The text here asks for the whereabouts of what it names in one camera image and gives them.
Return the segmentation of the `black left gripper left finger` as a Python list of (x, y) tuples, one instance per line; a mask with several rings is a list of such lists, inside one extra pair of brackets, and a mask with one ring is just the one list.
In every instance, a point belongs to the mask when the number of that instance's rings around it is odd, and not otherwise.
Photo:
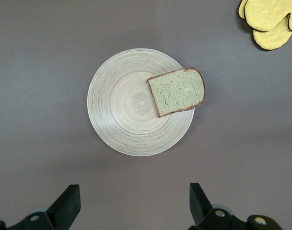
[(80, 212), (80, 188), (71, 184), (44, 212), (35, 212), (19, 224), (21, 230), (68, 230)]

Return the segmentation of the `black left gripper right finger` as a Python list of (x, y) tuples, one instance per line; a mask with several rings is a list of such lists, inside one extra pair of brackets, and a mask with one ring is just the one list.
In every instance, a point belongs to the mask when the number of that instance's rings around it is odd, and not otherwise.
[(232, 216), (214, 208), (199, 183), (190, 183), (190, 211), (195, 225), (190, 230), (230, 230)]

